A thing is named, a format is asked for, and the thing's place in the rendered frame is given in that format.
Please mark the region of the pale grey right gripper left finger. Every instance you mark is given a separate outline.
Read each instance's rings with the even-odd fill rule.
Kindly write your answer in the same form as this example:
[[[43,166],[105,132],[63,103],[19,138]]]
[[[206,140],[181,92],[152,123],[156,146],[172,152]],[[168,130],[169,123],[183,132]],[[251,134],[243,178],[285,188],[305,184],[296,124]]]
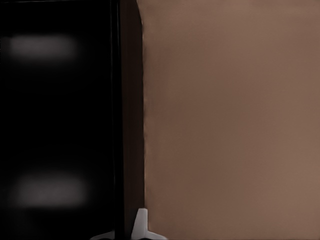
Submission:
[[[89,240],[114,240],[114,231],[109,231],[96,236],[91,237]]]

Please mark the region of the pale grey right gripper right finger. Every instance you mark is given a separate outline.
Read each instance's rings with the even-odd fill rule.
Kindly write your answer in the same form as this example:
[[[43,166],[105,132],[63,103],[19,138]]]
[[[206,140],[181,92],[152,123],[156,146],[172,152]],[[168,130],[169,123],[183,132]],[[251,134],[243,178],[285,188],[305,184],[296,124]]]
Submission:
[[[129,208],[124,210],[125,240],[168,240],[167,237],[148,229],[148,210]]]

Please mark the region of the black storage box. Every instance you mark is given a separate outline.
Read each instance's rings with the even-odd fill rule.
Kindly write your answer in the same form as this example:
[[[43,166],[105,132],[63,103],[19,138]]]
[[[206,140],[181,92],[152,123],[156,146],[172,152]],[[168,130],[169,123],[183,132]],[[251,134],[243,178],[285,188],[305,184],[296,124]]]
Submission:
[[[0,0],[0,44],[0,240],[125,240],[120,0]]]

